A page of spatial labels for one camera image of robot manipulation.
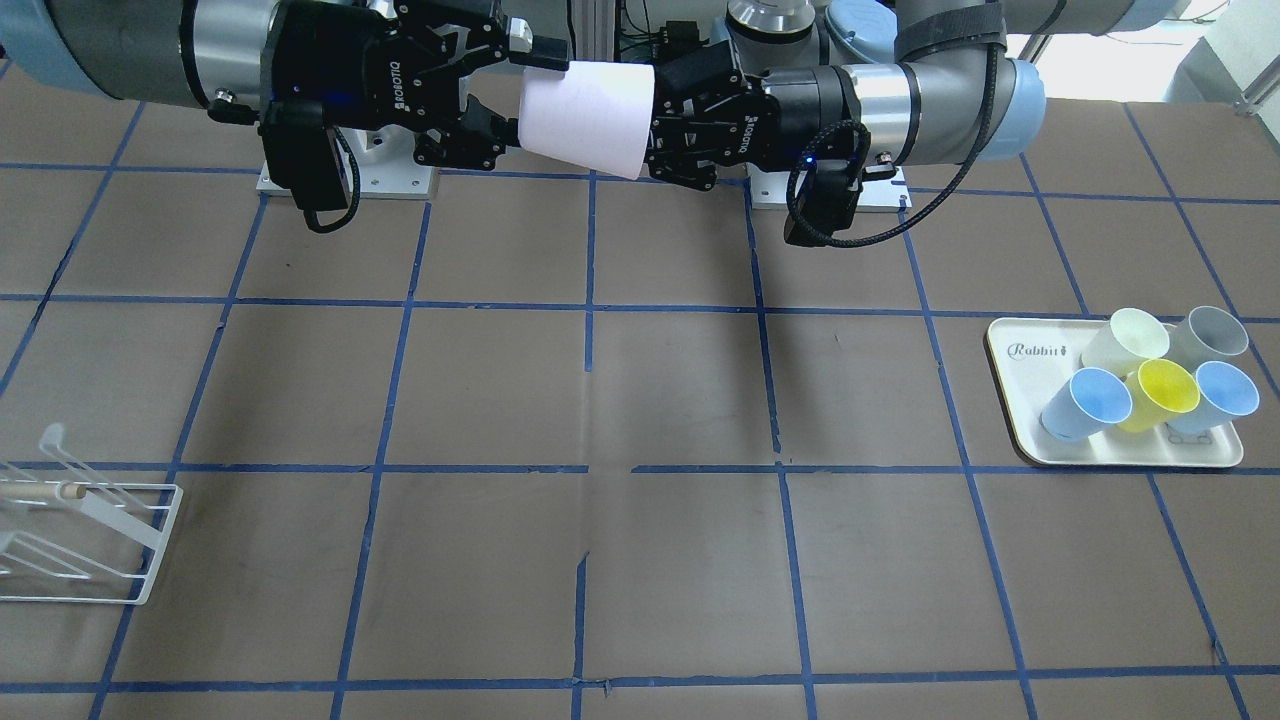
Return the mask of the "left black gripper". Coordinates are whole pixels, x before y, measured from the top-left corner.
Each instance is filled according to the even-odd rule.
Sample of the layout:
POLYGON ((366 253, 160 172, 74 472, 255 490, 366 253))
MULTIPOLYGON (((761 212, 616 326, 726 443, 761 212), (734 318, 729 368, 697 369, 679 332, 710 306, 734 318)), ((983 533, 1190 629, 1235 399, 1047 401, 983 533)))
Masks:
POLYGON ((732 45, 716 44, 654 72, 650 176, 691 190, 710 190, 721 167, 791 170, 824 128, 861 115, 842 67, 750 74, 732 45))

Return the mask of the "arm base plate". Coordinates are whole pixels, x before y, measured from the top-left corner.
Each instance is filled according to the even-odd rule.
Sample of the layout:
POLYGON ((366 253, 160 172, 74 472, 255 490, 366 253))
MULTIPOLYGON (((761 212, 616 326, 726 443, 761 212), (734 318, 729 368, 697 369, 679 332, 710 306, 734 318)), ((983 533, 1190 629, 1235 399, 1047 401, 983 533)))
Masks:
MULTIPOLYGON (((381 129, 334 128, 340 169, 346 172, 351 199, 353 187, 360 188, 362 199, 429 199, 435 183, 435 169, 419 165, 413 160, 413 133, 408 129, 388 126, 381 129), (358 183, 351 174, 349 159, 353 158, 358 169, 358 183)), ((256 190, 269 195, 291 195, 271 182, 268 163, 262 165, 256 190)))
MULTIPOLYGON (((785 191, 788 173, 763 170, 754 164, 746 164, 754 210, 786 211, 785 191)), ((913 201, 902 169, 897 169, 891 179, 865 183, 858 201, 859 211, 896 213, 911 209, 913 201)))

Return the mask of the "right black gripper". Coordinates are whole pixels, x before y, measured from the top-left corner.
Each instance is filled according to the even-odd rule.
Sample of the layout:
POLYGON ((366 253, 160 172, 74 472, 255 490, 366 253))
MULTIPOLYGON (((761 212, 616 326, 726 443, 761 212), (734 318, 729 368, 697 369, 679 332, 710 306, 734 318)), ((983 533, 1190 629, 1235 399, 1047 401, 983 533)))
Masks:
POLYGON ((269 102, 320 102, 326 122, 352 129, 413 132, 422 167, 494 170, 520 149, 518 120, 463 91, 477 69, 503 61, 567 72, 566 38, 535 35, 498 1, 394 1, 370 6, 282 1, 262 53, 269 102))

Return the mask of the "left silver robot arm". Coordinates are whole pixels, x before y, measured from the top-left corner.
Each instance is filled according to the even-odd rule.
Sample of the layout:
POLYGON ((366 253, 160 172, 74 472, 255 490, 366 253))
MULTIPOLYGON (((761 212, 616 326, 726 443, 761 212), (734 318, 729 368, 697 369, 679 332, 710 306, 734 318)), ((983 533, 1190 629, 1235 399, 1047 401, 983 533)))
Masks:
POLYGON ((1037 69, 1007 36, 1107 35, 1161 22, 1170 1, 867 3, 890 26, 856 55, 829 3, 730 1, 723 41, 657 67, 645 163, 709 190, 722 167, 763 172, 887 156, 959 165, 1021 152, 1044 118, 1037 69))

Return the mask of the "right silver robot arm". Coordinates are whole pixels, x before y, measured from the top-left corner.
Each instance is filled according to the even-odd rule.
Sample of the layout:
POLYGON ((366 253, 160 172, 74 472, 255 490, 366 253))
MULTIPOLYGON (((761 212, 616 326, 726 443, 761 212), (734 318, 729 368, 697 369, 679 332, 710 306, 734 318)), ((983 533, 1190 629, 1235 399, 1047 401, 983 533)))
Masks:
POLYGON ((498 1, 5 1, 3 47, 46 85, 256 126, 278 184, 335 169, 338 129, 388 126, 419 164, 490 169, 515 127, 468 77, 570 67, 498 1))

